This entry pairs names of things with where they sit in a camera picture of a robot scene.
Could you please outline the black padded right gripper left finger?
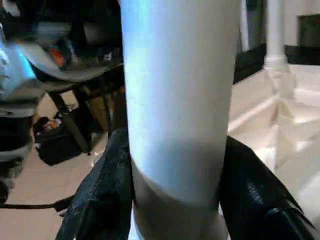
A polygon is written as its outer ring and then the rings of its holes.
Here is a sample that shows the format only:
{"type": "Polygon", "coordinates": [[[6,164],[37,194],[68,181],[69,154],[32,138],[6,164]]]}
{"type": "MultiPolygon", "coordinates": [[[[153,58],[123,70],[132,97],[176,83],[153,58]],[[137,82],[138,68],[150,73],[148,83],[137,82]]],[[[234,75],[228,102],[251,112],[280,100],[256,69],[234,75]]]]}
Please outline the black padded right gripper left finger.
{"type": "Polygon", "coordinates": [[[128,131],[120,128],[77,188],[55,238],[128,239],[133,195],[128,131]]]}

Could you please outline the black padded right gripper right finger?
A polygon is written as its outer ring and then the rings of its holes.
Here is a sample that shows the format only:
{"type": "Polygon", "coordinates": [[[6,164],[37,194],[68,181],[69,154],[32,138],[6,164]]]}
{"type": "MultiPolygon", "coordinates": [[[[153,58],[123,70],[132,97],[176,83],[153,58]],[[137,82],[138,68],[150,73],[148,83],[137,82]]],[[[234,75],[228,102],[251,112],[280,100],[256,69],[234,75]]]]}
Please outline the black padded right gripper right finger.
{"type": "Polygon", "coordinates": [[[255,152],[228,136],[218,194],[233,240],[316,240],[318,230],[255,152]]]}

